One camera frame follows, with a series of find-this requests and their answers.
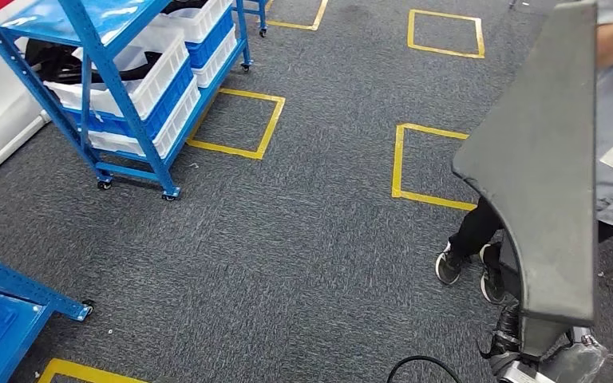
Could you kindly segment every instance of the dark gray panel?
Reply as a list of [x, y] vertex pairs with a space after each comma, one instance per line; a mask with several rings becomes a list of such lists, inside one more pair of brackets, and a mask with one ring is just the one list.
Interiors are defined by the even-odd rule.
[[510, 89], [453, 161], [519, 257], [529, 315], [593, 321], [595, 4], [557, 6]]

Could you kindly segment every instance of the shelf caster wheel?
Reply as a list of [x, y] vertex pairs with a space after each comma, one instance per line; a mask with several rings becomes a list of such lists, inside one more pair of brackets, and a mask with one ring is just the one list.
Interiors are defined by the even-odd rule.
[[83, 306], [88, 307], [88, 313], [85, 315], [85, 317], [87, 318], [95, 309], [95, 301], [93, 301], [92, 299], [86, 299], [81, 303], [83, 303]]
[[100, 190], [109, 190], [112, 188], [112, 181], [97, 181], [97, 188]]

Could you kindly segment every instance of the black cable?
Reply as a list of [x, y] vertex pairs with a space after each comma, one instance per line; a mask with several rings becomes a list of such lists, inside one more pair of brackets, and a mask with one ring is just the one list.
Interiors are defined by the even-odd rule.
[[386, 383], [391, 383], [391, 380], [394, 378], [394, 375], [396, 375], [396, 371], [398, 371], [398, 369], [400, 369], [402, 365], [404, 365], [405, 363], [409, 361], [430, 361], [431, 363], [439, 365], [442, 369], [444, 369], [445, 372], [447, 372], [450, 375], [450, 377], [454, 379], [456, 383], [461, 383], [461, 380], [459, 380], [459, 377], [457, 376], [457, 374], [454, 371], [452, 371], [452, 369], [450, 369], [445, 363], [443, 363], [442, 361], [439, 361], [435, 357], [425, 357], [423, 355], [415, 355], [413, 357], [407, 357], [403, 359], [402, 361], [396, 363], [396, 365], [391, 369], [391, 372], [389, 373], [389, 377], [386, 379]]

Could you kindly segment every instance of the yellow floor tape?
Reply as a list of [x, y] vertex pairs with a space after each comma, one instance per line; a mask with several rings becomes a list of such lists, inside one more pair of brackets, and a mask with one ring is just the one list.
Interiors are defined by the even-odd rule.
[[[316, 18], [314, 19], [314, 23], [310, 26], [303, 26], [301, 24], [293, 24], [291, 22], [277, 22], [275, 20], [267, 20], [267, 24], [270, 26], [285, 26], [287, 28], [296, 28], [298, 30], [317, 30], [321, 25], [321, 20], [323, 19], [323, 15], [326, 13], [328, 0], [321, 0], [321, 5], [318, 7], [318, 12], [316, 13]], [[269, 0], [267, 3], [267, 7], [265, 11], [269, 11], [271, 6], [274, 4], [274, 0]]]
[[[460, 20], [468, 20], [476, 24], [476, 44], [478, 53], [463, 53], [449, 49], [433, 48], [425, 45], [417, 45], [414, 43], [414, 19], [417, 14], [426, 14], [429, 16], [438, 16], [442, 18], [457, 18]], [[470, 18], [468, 16], [460, 16], [458, 14], [442, 14], [440, 12], [432, 12], [430, 10], [410, 10], [408, 16], [408, 46], [413, 49], [426, 50], [428, 52], [449, 54], [451, 56], [468, 57], [468, 58], [485, 58], [485, 43], [483, 41], [483, 29], [479, 18]]]
[[192, 134], [187, 139], [187, 144], [190, 146], [193, 146], [194, 148], [214, 150], [217, 152], [224, 152], [227, 154], [234, 154], [237, 156], [252, 158], [253, 160], [261, 160], [262, 158], [264, 158], [264, 152], [267, 150], [267, 147], [269, 146], [269, 141], [271, 141], [271, 136], [274, 134], [274, 129], [276, 128], [276, 124], [279, 122], [279, 117], [281, 116], [281, 112], [283, 111], [283, 106], [285, 105], [285, 98], [278, 97], [278, 96], [270, 96], [268, 94], [262, 94], [262, 93], [248, 92], [245, 90], [236, 90], [236, 89], [220, 88], [219, 92], [225, 93], [225, 94], [231, 94], [235, 96], [250, 97], [250, 98], [256, 98], [259, 100], [273, 101], [276, 103], [274, 112], [271, 114], [271, 118], [269, 119], [269, 123], [267, 124], [267, 127], [264, 129], [264, 134], [262, 135], [262, 140], [259, 142], [259, 146], [257, 147], [255, 151], [252, 151], [252, 150], [231, 148], [231, 147], [220, 145], [220, 144], [211, 144], [209, 142], [203, 142], [203, 141], [194, 139], [194, 136], [196, 135], [196, 133], [198, 132], [200, 128], [201, 122], [203, 121], [206, 114], [208, 113], [207, 109], [205, 113], [203, 114], [203, 116], [199, 119], [199, 121], [196, 122], [196, 126], [192, 130]]
[[403, 142], [405, 139], [405, 130], [411, 129], [419, 132], [436, 134], [438, 136], [457, 138], [459, 140], [465, 140], [469, 137], [468, 134], [460, 132], [450, 132], [449, 130], [442, 130], [436, 128], [430, 128], [428, 126], [422, 126], [417, 124], [399, 124], [396, 126], [396, 146], [394, 149], [394, 173], [391, 180], [391, 196], [394, 198], [406, 198], [413, 201], [431, 203], [433, 205], [440, 205], [445, 207], [452, 207], [461, 210], [472, 210], [476, 207], [473, 203], [466, 203], [461, 201], [454, 201], [451, 199], [445, 199], [436, 197], [433, 195], [419, 194], [411, 191], [401, 190], [401, 178], [403, 173]]
[[39, 377], [38, 383], [51, 383], [55, 375], [75, 377], [88, 383], [147, 383], [146, 381], [138, 381], [131, 377], [124, 377], [117, 373], [108, 373], [101, 369], [94, 369], [87, 365], [79, 365], [72, 361], [63, 361], [62, 359], [51, 360], [45, 367], [41, 377]]

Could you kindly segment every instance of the gray carpet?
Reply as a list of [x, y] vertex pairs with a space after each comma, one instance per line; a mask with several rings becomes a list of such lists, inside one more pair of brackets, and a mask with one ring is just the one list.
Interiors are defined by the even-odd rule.
[[[271, 27], [261, 39], [251, 24], [255, 67], [225, 86], [287, 99], [271, 144], [261, 161], [185, 146], [175, 203], [133, 183], [98, 191], [56, 128], [42, 129], [0, 167], [0, 261], [97, 310], [53, 318], [13, 382], [34, 381], [52, 357], [144, 381], [372, 382], [416, 353], [491, 381], [474, 340], [498, 309], [479, 269], [452, 287], [433, 273], [463, 211], [391, 198], [395, 126], [477, 126], [550, 6], [330, 0], [315, 32]], [[317, 8], [275, 0], [269, 16], [309, 24]], [[410, 9], [482, 18], [485, 59], [409, 49]], [[469, 27], [419, 18], [416, 42], [475, 49]], [[254, 148], [271, 107], [221, 95], [197, 138]], [[458, 145], [408, 132], [403, 188], [473, 200], [449, 173]], [[613, 264], [613, 240], [600, 258]], [[613, 351], [613, 288], [599, 288], [598, 317]], [[450, 380], [416, 364], [397, 381]], [[613, 383], [613, 359], [599, 381]]]

